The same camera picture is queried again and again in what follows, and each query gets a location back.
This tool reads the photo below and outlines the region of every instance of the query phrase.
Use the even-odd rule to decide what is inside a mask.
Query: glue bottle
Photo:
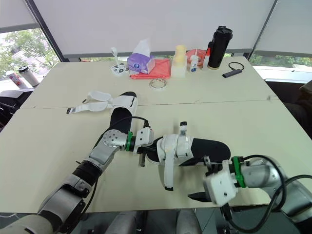
[[[190,64],[190,69],[189,69],[189,71],[190,71],[190,72],[195,72],[196,69],[197,69],[197,64],[198,64],[197,49],[195,50],[195,54],[192,55],[192,56],[190,57],[190,59],[191,59],[191,64]]]

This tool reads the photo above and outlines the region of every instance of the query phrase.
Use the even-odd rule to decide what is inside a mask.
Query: tree
[[[27,58],[35,58],[40,63],[40,67],[50,69],[59,62],[58,57],[50,48],[40,29],[9,33],[5,41],[15,47],[19,47]]]
[[[6,43],[0,44],[0,75],[8,70],[17,71],[21,66],[29,66],[36,73],[38,67],[51,69],[59,62],[55,52],[49,46],[40,29],[23,30],[8,33],[4,38]],[[35,59],[36,62],[26,62],[25,59],[15,58],[13,51],[22,51],[22,57]]]
[[[294,57],[294,56],[261,56],[253,54],[249,60],[255,66],[272,66],[272,67],[291,67],[293,64],[300,64],[312,67],[312,58]]]

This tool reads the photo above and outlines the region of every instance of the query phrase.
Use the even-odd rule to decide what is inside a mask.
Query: label
[[[195,72],[197,68],[197,63],[196,62],[191,62],[191,72]]]
[[[20,85],[22,84],[22,81],[20,80],[20,77],[16,73],[12,73],[9,75],[9,78],[16,84]]]

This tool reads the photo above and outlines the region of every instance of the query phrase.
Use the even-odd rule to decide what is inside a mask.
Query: purple tissue box
[[[128,58],[128,67],[135,72],[149,74],[155,67],[155,59],[153,56],[147,57],[142,54],[134,53]]]

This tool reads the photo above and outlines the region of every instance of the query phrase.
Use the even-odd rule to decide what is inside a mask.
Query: black chair
[[[33,90],[7,90],[0,93],[0,131],[31,95]]]

